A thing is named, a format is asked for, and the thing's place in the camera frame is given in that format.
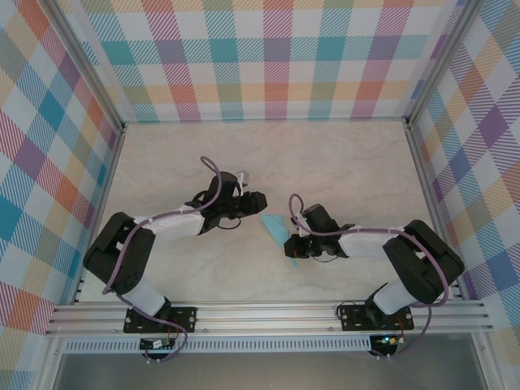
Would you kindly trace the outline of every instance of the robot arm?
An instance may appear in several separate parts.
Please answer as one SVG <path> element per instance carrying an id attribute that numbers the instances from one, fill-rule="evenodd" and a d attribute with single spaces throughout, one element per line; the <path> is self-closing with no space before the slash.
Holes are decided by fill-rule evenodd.
<path id="1" fill-rule="evenodd" d="M 171 303 L 143 276 L 152 247 L 156 243 L 171 241 L 185 236 L 198 236 L 218 227 L 220 219 L 240 219 L 257 214 L 267 207 L 263 193 L 245 192 L 249 174 L 233 175 L 220 172 L 220 192 L 217 176 L 206 191 L 201 191 L 192 201 L 182 205 L 179 213 L 151 219 L 140 227 L 128 243 L 121 267 L 111 291 L 130 302 L 145 314 L 168 320 Z M 204 210 L 193 212 L 218 197 Z M 147 218 L 133 218 L 123 212 L 112 215 L 106 226 L 84 257 L 84 266 L 107 284 L 114 272 L 123 243 L 128 234 Z"/>
<path id="2" fill-rule="evenodd" d="M 292 258 L 319 256 L 322 252 L 340 258 L 371 257 L 388 259 L 399 279 L 378 288 L 365 301 L 364 314 L 374 328 L 398 310 L 415 302 L 432 304 L 444 291 L 439 272 L 419 247 L 399 234 L 414 237 L 433 256 L 448 284 L 462 274 L 462 260 L 423 221 L 414 220 L 401 229 L 361 229 L 353 224 L 339 228 L 321 205 L 314 205 L 297 214 L 298 225 L 312 232 L 345 232 L 337 236 L 294 234 L 284 245 L 285 254 Z"/>

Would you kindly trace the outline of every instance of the metal bar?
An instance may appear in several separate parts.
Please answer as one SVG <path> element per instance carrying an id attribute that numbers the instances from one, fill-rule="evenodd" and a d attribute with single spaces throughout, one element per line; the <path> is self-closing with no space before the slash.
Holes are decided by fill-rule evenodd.
<path id="1" fill-rule="evenodd" d="M 41 347 L 37 349 L 32 390 L 48 390 L 54 387 L 64 349 L 65 340 L 62 338 L 43 339 Z"/>
<path id="2" fill-rule="evenodd" d="M 117 164 L 119 162 L 119 157 L 121 156 L 121 150 L 123 149 L 123 143 L 124 138 L 126 137 L 126 134 L 120 133 L 118 135 L 118 139 L 115 144 L 114 149 L 114 156 L 112 157 L 112 161 L 110 162 L 110 168 L 108 170 L 108 174 L 106 176 L 106 183 L 103 187 L 103 192 L 101 195 L 101 199 L 99 200 L 99 206 L 97 208 L 96 214 L 94 216 L 94 221 L 92 224 L 92 229 L 90 230 L 90 237 L 88 241 L 88 246 L 90 246 L 94 240 L 96 239 L 96 236 L 98 235 L 99 227 L 101 226 L 101 220 L 103 217 L 103 213 L 105 211 L 106 201 L 108 200 L 108 195 L 111 191 L 112 187 L 112 181 L 114 180 L 115 176 L 115 170 L 117 168 Z M 71 290 L 71 296 L 67 299 L 68 302 L 70 302 L 70 305 L 74 305 L 76 300 L 76 294 L 78 291 L 78 288 L 80 287 L 81 280 L 86 276 L 87 271 L 83 268 L 83 265 L 80 266 L 81 269 L 77 272 L 77 275 L 72 282 L 72 285 L 74 288 Z"/>
<path id="3" fill-rule="evenodd" d="M 89 57 L 81 45 L 81 42 L 72 31 L 72 28 L 67 21 L 67 17 L 63 14 L 55 0 L 40 0 L 40 5 L 59 37 L 62 39 L 67 52 L 76 64 L 81 75 L 86 80 L 87 85 L 92 90 L 94 97 L 99 102 L 99 105 L 107 115 L 112 126 L 117 128 L 119 132 L 122 132 L 124 128 L 124 120 L 117 112 L 112 99 L 99 79 L 93 64 L 90 62 Z"/>
<path id="4" fill-rule="evenodd" d="M 434 225 L 434 230 L 444 241 L 449 243 L 450 239 L 446 229 L 444 228 L 444 224 L 442 223 L 439 206 L 434 195 L 435 193 L 431 186 L 431 182 L 428 179 L 426 168 L 424 166 L 424 159 L 421 155 L 413 129 L 410 128 L 406 123 L 404 123 L 404 127 L 406 139 L 408 140 L 410 152 L 412 154 L 412 158 L 414 159 L 414 165 L 417 170 L 419 181 L 421 182 L 422 192 L 424 193 L 424 197 L 427 201 L 427 207 L 431 216 L 431 221 Z M 462 278 L 458 280 L 458 289 L 460 290 L 460 293 L 463 297 L 469 298 L 469 293 Z M 474 347 L 477 352 L 477 357 L 479 358 L 480 366 L 482 367 L 487 386 L 496 390 L 505 390 L 507 387 L 505 386 L 504 378 L 506 378 L 507 375 L 502 374 L 501 366 L 498 364 L 498 360 L 496 358 L 497 347 L 490 340 L 492 335 L 481 331 L 475 331 L 472 332 L 471 336 L 473 338 Z"/>
<path id="5" fill-rule="evenodd" d="M 444 73 L 455 58 L 458 48 L 464 40 L 467 32 L 470 30 L 471 25 L 475 21 L 485 2 L 486 0 L 466 1 L 466 4 L 461 10 L 461 14 L 455 23 L 455 27 L 444 43 L 435 66 L 424 83 L 424 86 L 422 87 L 421 92 L 417 97 L 415 105 L 410 112 L 409 121 L 412 124 L 416 123 L 419 116 L 427 107 L 427 104 L 433 96 L 433 93 L 436 91 L 437 85 L 439 85 Z"/>
<path id="6" fill-rule="evenodd" d="M 96 55 L 99 67 L 103 70 L 103 74 L 107 79 L 108 84 L 114 90 L 114 93 L 119 99 L 121 110 L 125 115 L 125 119 L 128 122 L 138 122 L 136 114 L 132 108 L 132 104 L 124 93 L 123 87 L 119 82 L 118 76 L 115 74 L 114 68 L 112 67 L 111 61 L 103 49 L 101 41 L 98 39 L 93 25 L 90 23 L 87 12 L 85 11 L 81 0 L 67 0 L 69 7 L 71 8 L 72 14 L 76 18 L 76 22 L 80 25 L 81 31 L 84 34 L 87 42 L 94 54 Z"/>
<path id="7" fill-rule="evenodd" d="M 428 178 L 426 167 L 424 166 L 424 159 L 421 155 L 419 146 L 415 139 L 413 129 L 409 128 L 408 125 L 404 122 L 403 126 L 405 129 L 405 135 L 406 140 L 408 141 L 409 150 L 412 154 L 412 159 L 414 160 L 415 171 L 417 172 L 417 176 L 419 177 L 419 183 L 421 184 L 422 195 L 426 199 L 426 205 L 428 213 L 430 214 L 431 223 L 433 224 L 433 230 L 438 235 L 440 235 L 440 237 L 444 241 L 449 242 L 448 235 L 446 234 L 446 229 L 444 228 L 442 218 L 440 217 L 439 207 L 437 206 L 437 201 L 435 199 L 435 192 Z"/>
<path id="8" fill-rule="evenodd" d="M 189 303 L 196 306 L 197 329 L 191 337 L 207 336 L 311 336 L 326 334 L 382 334 L 384 331 L 342 332 L 336 307 L 341 302 L 267 302 L 267 303 Z M 57 336 L 121 336 L 127 306 L 105 305 L 58 306 L 50 321 L 48 334 Z M 420 332 L 427 321 L 426 309 L 412 309 Z M 480 301 L 449 301 L 433 308 L 431 333 L 489 332 L 492 324 Z"/>
<path id="9" fill-rule="evenodd" d="M 402 95 L 399 104 L 397 105 L 397 109 L 395 110 L 394 115 L 396 117 L 402 118 L 406 115 L 406 107 L 410 103 L 410 99 L 414 94 L 417 84 L 421 80 L 421 75 L 424 73 L 428 62 L 430 61 L 431 53 L 434 52 L 455 7 L 457 7 L 457 0 L 444 0 L 442 2 L 442 8 L 435 19 L 435 23 L 433 24 L 430 33 L 428 34 L 427 41 L 422 48 L 422 53 L 415 63 L 413 71 L 409 75 L 408 86 L 406 87 L 405 93 Z"/>

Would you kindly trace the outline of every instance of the marble surface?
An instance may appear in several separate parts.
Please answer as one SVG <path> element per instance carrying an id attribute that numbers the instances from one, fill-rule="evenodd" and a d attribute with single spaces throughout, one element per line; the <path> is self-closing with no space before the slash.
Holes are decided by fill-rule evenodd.
<path id="1" fill-rule="evenodd" d="M 220 170 L 250 173 L 266 194 L 264 212 L 282 214 L 288 197 L 321 203 L 339 225 L 429 223 L 426 202 L 400 122 L 242 122 L 133 124 L 123 145 L 102 225 L 117 211 L 156 215 L 207 189 L 206 155 Z M 145 275 L 173 301 L 366 299 L 397 276 L 390 262 L 337 259 L 322 264 L 284 256 L 259 215 L 233 231 L 156 245 Z M 111 300 L 88 275 L 80 299 Z"/>

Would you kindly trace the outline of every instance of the black mounting plate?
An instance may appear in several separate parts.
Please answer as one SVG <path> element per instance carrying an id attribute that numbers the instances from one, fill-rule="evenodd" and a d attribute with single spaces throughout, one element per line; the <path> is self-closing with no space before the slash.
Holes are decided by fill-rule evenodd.
<path id="1" fill-rule="evenodd" d="M 172 306 L 170 308 L 170 318 L 167 320 L 178 323 L 186 329 L 187 333 L 193 333 L 195 332 L 195 324 L 197 322 L 197 308 Z M 135 310 L 128 309 L 123 333 L 165 333 L 164 328 L 165 325 L 151 321 L 138 314 Z"/>
<path id="2" fill-rule="evenodd" d="M 341 318 L 341 329 L 344 332 L 351 331 L 400 331 L 400 319 L 405 331 L 414 329 L 414 319 L 408 306 L 398 310 L 392 317 L 384 321 L 379 327 L 376 327 L 365 314 L 365 305 L 341 305 L 338 308 L 338 314 Z"/>

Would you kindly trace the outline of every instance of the vent grille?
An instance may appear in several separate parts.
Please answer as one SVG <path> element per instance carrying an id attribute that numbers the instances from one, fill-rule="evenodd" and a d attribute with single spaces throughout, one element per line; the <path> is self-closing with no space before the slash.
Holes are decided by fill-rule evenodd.
<path id="1" fill-rule="evenodd" d="M 369 336 L 192 337 L 183 353 L 368 351 Z M 64 353 L 142 353 L 139 339 L 74 338 Z"/>

